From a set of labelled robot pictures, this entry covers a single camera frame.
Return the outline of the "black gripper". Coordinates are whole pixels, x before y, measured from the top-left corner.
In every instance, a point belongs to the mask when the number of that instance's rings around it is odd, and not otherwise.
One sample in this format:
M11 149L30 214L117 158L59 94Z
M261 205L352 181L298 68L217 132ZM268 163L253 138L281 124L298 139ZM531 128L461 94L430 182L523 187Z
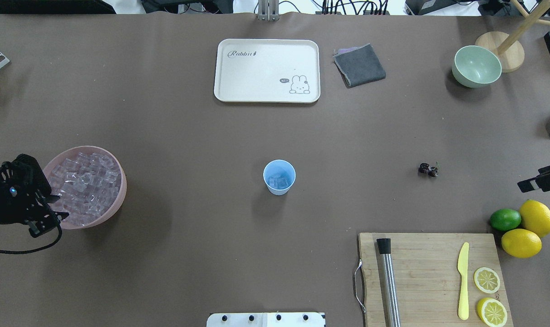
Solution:
M33 238L57 228L63 232L61 221L69 217L68 212L49 210L41 218L32 218L28 207L38 202L43 205L59 201L59 195L51 195L51 186L39 162L28 155L20 154L11 162L3 162L0 167L0 225L25 223L28 221L29 234Z

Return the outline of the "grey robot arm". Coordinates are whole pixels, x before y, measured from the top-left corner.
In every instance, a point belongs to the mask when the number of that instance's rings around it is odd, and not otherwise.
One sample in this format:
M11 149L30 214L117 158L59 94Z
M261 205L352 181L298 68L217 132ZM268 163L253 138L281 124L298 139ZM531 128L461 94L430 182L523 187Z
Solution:
M50 204L57 199L59 196L51 194L51 186L34 157L20 154L1 164L0 225L27 225L36 238L69 216L51 209Z

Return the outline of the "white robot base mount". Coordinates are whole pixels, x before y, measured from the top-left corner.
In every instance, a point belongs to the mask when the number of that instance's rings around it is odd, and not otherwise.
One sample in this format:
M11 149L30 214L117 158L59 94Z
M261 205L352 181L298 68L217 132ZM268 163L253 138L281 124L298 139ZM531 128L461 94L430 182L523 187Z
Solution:
M325 327L320 312L244 312L209 315L207 327Z

